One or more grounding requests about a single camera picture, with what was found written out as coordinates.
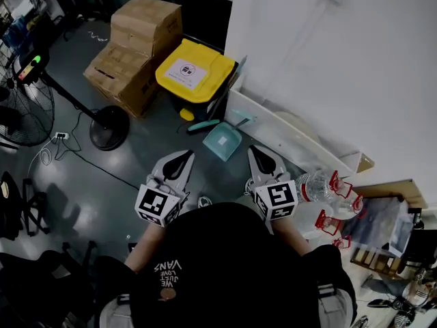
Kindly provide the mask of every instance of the yellow lid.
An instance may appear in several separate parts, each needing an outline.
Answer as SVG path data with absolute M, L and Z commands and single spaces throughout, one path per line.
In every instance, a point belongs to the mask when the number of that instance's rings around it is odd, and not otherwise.
M 158 84 L 192 103 L 208 102 L 235 61 L 202 44 L 183 39 L 155 72 Z

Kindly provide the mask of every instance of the stacked cardboard boxes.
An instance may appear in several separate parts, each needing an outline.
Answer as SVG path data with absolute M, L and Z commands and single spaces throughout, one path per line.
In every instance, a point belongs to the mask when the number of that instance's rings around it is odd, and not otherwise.
M 136 118 L 159 89 L 155 70 L 181 43 L 180 5 L 130 0 L 111 18 L 111 39 L 86 69 L 101 94 Z

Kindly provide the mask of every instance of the electric fan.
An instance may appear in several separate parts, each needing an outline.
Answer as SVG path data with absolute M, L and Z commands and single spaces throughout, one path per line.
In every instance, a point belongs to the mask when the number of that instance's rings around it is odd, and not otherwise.
M 89 138 L 99 150 L 114 150 L 128 135 L 128 114 L 118 106 L 93 113 L 45 71 L 48 49 L 32 49 L 19 57 L 4 57 L 0 68 L 0 135 L 23 146 L 46 141 L 54 120 L 52 88 L 93 121 Z
M 15 59 L 10 49 L 0 48 L 0 136 L 14 144 L 35 146 L 52 131 L 53 94 L 41 81 L 18 82 L 12 66 Z

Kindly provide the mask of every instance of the fan base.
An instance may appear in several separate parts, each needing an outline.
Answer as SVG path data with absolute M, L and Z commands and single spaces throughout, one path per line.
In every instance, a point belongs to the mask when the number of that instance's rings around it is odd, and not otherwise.
M 109 151 L 119 147 L 129 134 L 129 115 L 118 106 L 108 106 L 96 113 L 99 122 L 110 123 L 113 128 L 104 128 L 93 120 L 89 138 L 99 150 Z

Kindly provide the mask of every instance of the white shoe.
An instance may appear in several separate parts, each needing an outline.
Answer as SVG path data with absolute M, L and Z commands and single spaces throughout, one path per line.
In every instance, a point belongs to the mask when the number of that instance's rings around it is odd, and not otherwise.
M 197 207 L 198 208 L 203 208 L 203 207 L 209 206 L 209 205 L 212 205 L 212 201 L 210 198 L 206 197 L 205 195 L 201 195 L 197 199 Z

